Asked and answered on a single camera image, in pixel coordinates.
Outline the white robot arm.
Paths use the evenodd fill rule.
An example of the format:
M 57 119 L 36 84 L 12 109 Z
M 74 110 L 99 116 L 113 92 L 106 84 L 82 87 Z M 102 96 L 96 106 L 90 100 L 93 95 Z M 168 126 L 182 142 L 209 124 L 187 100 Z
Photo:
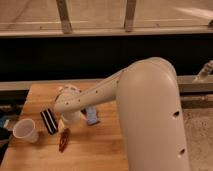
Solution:
M 129 171 L 190 171 L 177 75 L 160 57 L 137 61 L 81 93 L 59 99 L 62 116 L 114 100 Z

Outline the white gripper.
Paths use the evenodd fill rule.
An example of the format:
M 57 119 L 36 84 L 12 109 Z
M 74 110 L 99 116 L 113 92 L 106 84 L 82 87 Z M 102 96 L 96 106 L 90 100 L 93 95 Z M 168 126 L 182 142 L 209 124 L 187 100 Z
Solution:
M 65 123 L 74 123 L 80 119 L 80 113 L 79 112 L 65 113 L 62 115 L 62 119 L 64 120 Z M 58 122 L 59 130 L 64 130 L 65 128 L 65 125 L 62 119 L 59 119 L 59 122 Z

